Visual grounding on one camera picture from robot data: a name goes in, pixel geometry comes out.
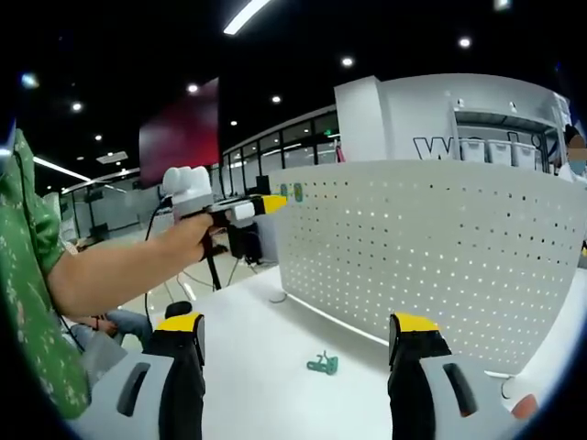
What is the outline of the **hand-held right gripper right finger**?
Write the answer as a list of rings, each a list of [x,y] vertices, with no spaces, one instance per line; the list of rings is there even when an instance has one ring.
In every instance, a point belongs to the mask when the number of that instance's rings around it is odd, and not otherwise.
[[[513,439],[523,429],[483,367],[452,353],[436,324],[392,313],[387,383],[393,439]]]

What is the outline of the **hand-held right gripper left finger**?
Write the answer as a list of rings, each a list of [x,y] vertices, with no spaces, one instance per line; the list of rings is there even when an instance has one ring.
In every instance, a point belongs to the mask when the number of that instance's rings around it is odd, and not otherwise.
[[[167,312],[142,352],[95,335],[82,357],[91,385],[81,439],[201,439],[205,317]]]

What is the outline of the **person's left hand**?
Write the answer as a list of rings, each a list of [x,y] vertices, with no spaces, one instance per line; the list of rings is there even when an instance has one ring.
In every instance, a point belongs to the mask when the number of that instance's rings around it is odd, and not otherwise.
[[[184,218],[160,235],[165,250],[185,265],[199,261],[204,255],[204,236],[213,226],[210,214],[198,214]]]

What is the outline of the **person's right hand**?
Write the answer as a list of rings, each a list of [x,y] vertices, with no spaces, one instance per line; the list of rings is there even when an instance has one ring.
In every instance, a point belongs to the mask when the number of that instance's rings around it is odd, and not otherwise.
[[[530,418],[537,412],[537,399],[534,394],[527,394],[511,410],[511,414],[518,420]]]

